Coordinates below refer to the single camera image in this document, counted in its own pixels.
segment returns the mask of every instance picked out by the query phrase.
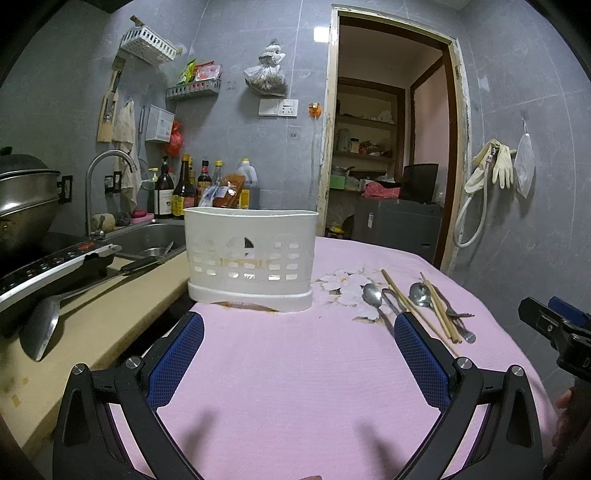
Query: chopsticks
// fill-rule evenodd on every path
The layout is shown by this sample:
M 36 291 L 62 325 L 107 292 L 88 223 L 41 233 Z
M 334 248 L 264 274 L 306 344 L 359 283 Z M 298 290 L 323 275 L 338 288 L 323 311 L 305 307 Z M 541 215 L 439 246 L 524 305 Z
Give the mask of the chopsticks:
M 420 272 L 420 274 L 421 278 L 423 279 L 423 283 L 429 289 L 429 293 L 431 294 L 431 301 L 433 303 L 433 309 L 435 310 L 435 314 L 437 315 L 439 323 L 441 323 L 441 327 L 447 335 L 447 338 L 451 339 L 453 343 L 461 343 L 462 337 L 458 333 L 456 326 L 447 316 L 443 300 L 439 297 L 439 294 L 437 293 L 435 287 L 433 287 L 433 284 L 425 278 L 423 272 Z
M 388 275 L 388 272 L 386 272 L 384 269 L 382 269 L 382 275 L 386 279 L 386 282 L 388 282 L 388 285 L 390 285 L 392 290 L 394 290 L 394 293 L 396 294 L 396 296 L 398 297 L 400 302 L 404 305 L 404 307 L 409 312 L 411 312 L 414 316 L 420 317 L 421 320 L 423 320 L 427 324 L 427 326 L 435 333 L 435 335 L 437 335 L 439 337 L 439 339 L 443 342 L 443 344 L 448 348 L 448 350 L 451 353 L 453 353 L 455 356 L 460 356 L 460 354 L 456 352 L 455 348 L 448 341 L 448 339 L 445 338 L 443 335 L 441 335 L 441 333 L 439 333 L 439 331 L 433 326 L 433 324 L 425 318 L 425 315 L 423 315 L 422 312 L 420 312 L 415 307 L 415 305 L 410 301 L 410 299 L 404 293 L 402 293 L 400 291 L 400 289 L 394 283 L 394 280 L 392 280 L 390 275 Z

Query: electrical outlet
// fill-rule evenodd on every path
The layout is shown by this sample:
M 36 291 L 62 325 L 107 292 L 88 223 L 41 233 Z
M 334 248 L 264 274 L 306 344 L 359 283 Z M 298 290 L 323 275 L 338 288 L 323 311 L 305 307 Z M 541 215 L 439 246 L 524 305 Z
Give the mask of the electrical outlet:
M 279 100 L 278 116 L 297 116 L 297 100 Z

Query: stainless steel sink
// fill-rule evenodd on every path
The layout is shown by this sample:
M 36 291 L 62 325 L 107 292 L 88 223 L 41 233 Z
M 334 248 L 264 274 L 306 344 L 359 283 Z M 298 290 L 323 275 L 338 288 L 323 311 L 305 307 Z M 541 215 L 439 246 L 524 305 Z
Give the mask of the stainless steel sink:
M 170 251 L 171 256 L 186 249 L 182 220 L 151 220 L 138 223 L 109 233 L 106 239 L 121 246 L 118 257 L 131 260 L 161 255 L 170 242 L 174 242 Z

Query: shelf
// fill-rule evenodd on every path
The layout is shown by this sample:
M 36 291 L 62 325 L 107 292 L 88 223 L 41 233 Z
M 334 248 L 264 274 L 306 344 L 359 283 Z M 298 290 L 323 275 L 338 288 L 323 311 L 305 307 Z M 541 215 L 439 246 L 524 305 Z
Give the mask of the shelf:
M 340 124 L 360 125 L 362 127 L 379 128 L 380 130 L 392 130 L 396 128 L 396 124 L 388 124 L 386 122 L 379 122 L 368 118 L 357 118 L 356 116 L 349 115 L 337 115 L 336 121 Z
M 347 189 L 331 189 L 331 190 L 336 190 L 338 192 L 363 193 L 360 190 L 347 190 Z
M 191 83 L 183 83 L 166 89 L 167 100 L 188 100 L 190 98 L 217 95 L 220 93 L 222 81 L 198 80 Z
M 346 157 L 346 158 L 355 158 L 357 160 L 369 160 L 369 161 L 379 161 L 382 163 L 393 163 L 393 158 L 388 157 L 373 157 L 371 155 L 362 155 L 361 153 L 353 153 L 353 152 L 340 152 L 335 150 L 333 152 L 333 156 L 337 157 Z

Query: screw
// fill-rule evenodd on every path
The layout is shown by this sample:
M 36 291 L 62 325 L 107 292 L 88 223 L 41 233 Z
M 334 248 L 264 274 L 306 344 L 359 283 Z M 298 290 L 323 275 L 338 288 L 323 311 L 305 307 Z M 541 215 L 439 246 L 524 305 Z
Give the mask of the screw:
M 461 369 L 469 370 L 472 368 L 472 361 L 465 356 L 461 356 L 457 359 L 457 364 L 460 366 Z
M 127 368 L 138 368 L 140 363 L 142 362 L 142 359 L 138 356 L 130 356 L 126 361 L 125 361 L 125 366 Z
M 511 373 L 516 377 L 523 377 L 524 371 L 519 365 L 513 365 L 511 367 Z
M 85 364 L 76 364 L 72 367 L 72 373 L 74 375 L 80 375 L 84 371 L 85 367 Z

